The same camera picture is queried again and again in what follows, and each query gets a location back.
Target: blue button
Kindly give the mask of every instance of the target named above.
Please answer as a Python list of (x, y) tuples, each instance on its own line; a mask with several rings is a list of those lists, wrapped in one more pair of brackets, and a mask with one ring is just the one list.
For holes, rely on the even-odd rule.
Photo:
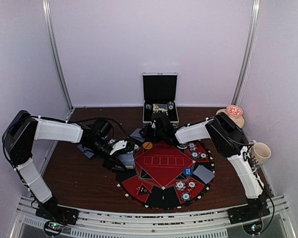
[(193, 174), (193, 169), (191, 169), (191, 168), (184, 168), (184, 170), (183, 170), (183, 174), (184, 174), (185, 176), (192, 176), (192, 174)]

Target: mug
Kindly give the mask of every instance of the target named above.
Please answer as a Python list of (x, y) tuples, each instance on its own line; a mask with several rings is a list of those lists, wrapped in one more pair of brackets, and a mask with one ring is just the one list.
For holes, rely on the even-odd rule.
[(262, 142), (251, 141), (254, 145), (249, 149), (249, 155), (256, 167), (262, 166), (272, 155), (268, 145)]

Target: black case lid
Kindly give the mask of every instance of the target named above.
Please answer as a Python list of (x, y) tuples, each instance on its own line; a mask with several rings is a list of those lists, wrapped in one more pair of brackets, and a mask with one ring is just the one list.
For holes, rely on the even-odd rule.
[(177, 73), (144, 73), (144, 98), (146, 102), (175, 100)]

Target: open aluminum case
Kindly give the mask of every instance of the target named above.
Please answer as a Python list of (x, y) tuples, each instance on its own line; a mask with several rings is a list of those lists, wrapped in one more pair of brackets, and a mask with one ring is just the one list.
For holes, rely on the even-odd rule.
[(177, 77), (177, 73), (143, 73), (144, 124), (151, 122), (152, 114), (164, 112), (172, 124), (178, 126), (179, 116), (175, 104)]

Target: yellow token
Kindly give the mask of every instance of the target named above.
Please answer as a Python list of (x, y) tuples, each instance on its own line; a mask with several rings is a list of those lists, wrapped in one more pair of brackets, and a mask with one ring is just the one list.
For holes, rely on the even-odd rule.
[(145, 142), (143, 144), (144, 149), (149, 150), (152, 148), (152, 143), (151, 142)]

